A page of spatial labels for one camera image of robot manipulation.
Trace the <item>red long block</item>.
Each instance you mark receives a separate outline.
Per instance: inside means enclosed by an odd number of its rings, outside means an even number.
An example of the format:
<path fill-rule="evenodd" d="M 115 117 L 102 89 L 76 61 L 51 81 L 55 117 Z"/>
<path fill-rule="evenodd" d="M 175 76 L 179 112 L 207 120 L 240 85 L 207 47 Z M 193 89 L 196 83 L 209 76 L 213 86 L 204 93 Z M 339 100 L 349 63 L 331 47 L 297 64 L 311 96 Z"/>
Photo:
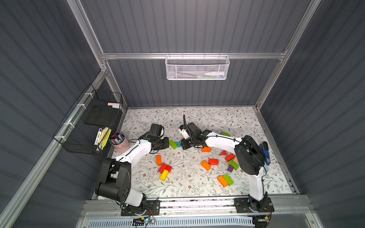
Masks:
<path fill-rule="evenodd" d="M 162 174 L 164 172 L 164 170 L 166 169 L 166 167 L 167 167 L 167 164 L 163 163 L 158 171 Z"/>

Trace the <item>red small block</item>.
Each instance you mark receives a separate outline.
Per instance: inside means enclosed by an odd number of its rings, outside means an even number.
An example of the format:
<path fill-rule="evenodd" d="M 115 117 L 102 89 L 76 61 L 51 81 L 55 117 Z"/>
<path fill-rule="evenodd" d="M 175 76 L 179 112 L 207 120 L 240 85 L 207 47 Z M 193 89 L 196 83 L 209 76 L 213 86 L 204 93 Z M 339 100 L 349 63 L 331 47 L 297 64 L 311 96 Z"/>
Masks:
<path fill-rule="evenodd" d="M 169 173 L 171 173 L 171 171 L 172 171 L 172 167 L 171 167 L 171 166 L 169 166 L 169 165 L 167 165 L 165 169 L 166 169 Z"/>

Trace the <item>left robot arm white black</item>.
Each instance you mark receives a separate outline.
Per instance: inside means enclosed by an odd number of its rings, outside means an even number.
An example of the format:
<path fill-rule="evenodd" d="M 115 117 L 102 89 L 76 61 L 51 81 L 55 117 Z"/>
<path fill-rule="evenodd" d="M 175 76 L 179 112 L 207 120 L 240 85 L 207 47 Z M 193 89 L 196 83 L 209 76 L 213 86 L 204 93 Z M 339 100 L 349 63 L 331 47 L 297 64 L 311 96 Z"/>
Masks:
<path fill-rule="evenodd" d="M 169 147 L 162 125 L 152 124 L 150 130 L 135 139 L 135 144 L 124 154 L 106 158 L 97 178 L 95 194 L 134 207 L 143 207 L 145 194 L 132 188 L 132 168 L 147 154 Z"/>

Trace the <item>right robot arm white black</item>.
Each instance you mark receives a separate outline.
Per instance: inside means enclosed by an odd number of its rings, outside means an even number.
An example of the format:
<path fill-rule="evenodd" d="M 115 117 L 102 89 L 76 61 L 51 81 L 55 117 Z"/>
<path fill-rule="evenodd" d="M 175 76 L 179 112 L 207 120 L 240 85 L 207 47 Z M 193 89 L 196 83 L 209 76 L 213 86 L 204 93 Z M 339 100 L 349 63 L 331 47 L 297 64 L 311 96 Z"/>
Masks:
<path fill-rule="evenodd" d="M 261 203 L 267 198 L 263 183 L 263 178 L 267 174 L 265 154 L 251 136 L 234 138 L 217 134 L 211 130 L 201 131 L 194 123 L 181 125 L 179 133 L 183 136 L 181 145 L 184 150 L 199 146 L 214 147 L 236 156 L 239 167 L 248 176 L 249 198 L 257 203 Z"/>

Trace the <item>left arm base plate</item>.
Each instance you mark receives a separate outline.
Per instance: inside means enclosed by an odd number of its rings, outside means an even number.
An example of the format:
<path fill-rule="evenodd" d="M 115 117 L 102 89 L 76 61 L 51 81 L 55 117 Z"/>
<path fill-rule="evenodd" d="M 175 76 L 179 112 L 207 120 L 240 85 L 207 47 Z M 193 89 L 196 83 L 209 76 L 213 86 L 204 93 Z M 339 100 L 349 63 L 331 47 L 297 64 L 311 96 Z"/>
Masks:
<path fill-rule="evenodd" d="M 121 206 L 121 216 L 157 216 L 160 213 L 159 199 L 155 200 L 142 200 L 140 206 L 132 206 L 129 204 L 123 204 Z"/>

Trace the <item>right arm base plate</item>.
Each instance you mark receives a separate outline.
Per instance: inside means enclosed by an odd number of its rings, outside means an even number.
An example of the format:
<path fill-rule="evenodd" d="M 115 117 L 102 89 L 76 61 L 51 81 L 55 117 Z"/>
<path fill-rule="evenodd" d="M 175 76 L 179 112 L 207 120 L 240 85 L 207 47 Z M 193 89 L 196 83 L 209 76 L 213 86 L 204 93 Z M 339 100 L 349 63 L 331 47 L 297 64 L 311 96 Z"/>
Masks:
<path fill-rule="evenodd" d="M 237 213 L 272 213 L 275 211 L 271 198 L 264 196 L 262 200 L 256 200 L 251 196 L 234 198 L 234 206 Z"/>

